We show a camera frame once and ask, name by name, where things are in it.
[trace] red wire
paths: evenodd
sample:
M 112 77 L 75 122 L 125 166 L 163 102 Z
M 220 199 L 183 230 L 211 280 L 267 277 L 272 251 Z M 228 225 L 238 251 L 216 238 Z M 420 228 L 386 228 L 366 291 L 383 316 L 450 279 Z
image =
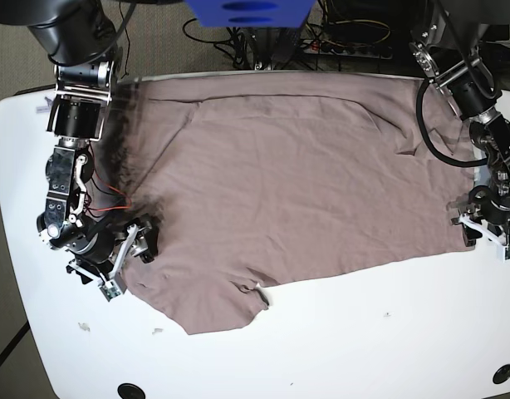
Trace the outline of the red wire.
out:
M 105 212 L 107 210 L 113 210 L 113 209 L 129 209 L 132 205 L 131 203 L 131 198 L 123 193 L 122 191 L 120 191 L 119 189 L 117 189 L 116 187 L 113 187 L 112 185 L 108 185 L 101 177 L 100 175 L 98 175 L 98 172 L 96 171 L 96 161 L 95 161 L 95 152 L 92 150 L 92 145 L 90 145 L 90 148 L 91 148 L 91 155 L 92 155 L 92 162 L 93 162 L 93 166 L 95 168 L 95 175 L 96 177 L 98 178 L 98 180 L 103 184 L 105 185 L 105 187 L 108 187 L 109 189 L 115 191 L 116 193 L 122 195 L 123 197 L 125 197 L 127 199 L 127 202 L 128 204 L 124 205 L 124 206 L 111 206 L 109 208 L 100 208 L 100 209 L 95 209 L 95 208 L 89 208 L 90 210 L 94 210 L 96 212 Z

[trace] brown t-shirt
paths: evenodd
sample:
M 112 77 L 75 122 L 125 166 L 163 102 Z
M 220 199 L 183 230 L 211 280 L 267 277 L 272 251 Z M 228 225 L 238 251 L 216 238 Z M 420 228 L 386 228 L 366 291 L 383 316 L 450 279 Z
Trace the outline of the brown t-shirt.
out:
M 103 148 L 121 143 L 110 160 L 121 162 L 132 213 L 161 225 L 157 259 L 126 262 L 129 290 L 187 333 L 205 333 L 267 309 L 258 284 L 465 250 L 447 208 L 473 172 L 426 149 L 418 85 L 283 72 L 132 86 L 110 119 L 124 127 Z M 429 90 L 424 108 L 436 146 L 472 159 L 445 99 Z

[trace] white table surface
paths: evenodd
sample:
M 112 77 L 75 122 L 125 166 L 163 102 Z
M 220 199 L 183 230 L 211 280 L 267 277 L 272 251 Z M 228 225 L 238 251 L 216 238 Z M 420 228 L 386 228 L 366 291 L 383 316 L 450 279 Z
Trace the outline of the white table surface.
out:
M 479 242 L 464 254 L 412 259 L 264 289 L 247 327 L 188 336 L 131 293 L 106 302 L 66 274 L 70 258 L 37 236 L 44 170 L 56 139 L 41 91 L 0 102 L 0 204 L 22 301 L 61 399 L 482 398 L 510 392 L 510 262 Z M 499 109 L 510 119 L 510 93 Z

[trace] gray carpet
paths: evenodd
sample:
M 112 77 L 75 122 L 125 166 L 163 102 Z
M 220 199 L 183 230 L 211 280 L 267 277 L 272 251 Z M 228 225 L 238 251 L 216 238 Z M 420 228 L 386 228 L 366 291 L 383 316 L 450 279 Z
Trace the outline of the gray carpet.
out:
M 111 19 L 120 22 L 118 4 L 104 4 Z M 182 35 L 181 25 L 191 17 L 183 4 L 138 6 L 129 26 L 130 76 L 231 69 L 231 62 L 212 46 L 192 42 Z M 219 38 L 222 34 L 222 30 L 198 28 L 191 32 L 206 38 Z M 52 66 L 46 53 L 27 29 L 0 26 L 0 100 L 22 89 L 52 83 Z M 25 321 L 0 216 L 0 351 Z M 0 370 L 0 399 L 53 397 L 56 396 L 28 333 Z

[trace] small debris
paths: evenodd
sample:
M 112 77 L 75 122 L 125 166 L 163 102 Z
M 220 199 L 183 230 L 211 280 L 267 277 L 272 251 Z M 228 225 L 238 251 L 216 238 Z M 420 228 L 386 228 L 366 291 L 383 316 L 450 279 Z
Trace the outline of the small debris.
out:
M 89 328 L 89 324 L 87 324 L 87 323 L 78 323 L 78 326 L 80 326 L 80 328 L 83 331 L 87 331 L 88 333 L 91 332 L 91 329 Z

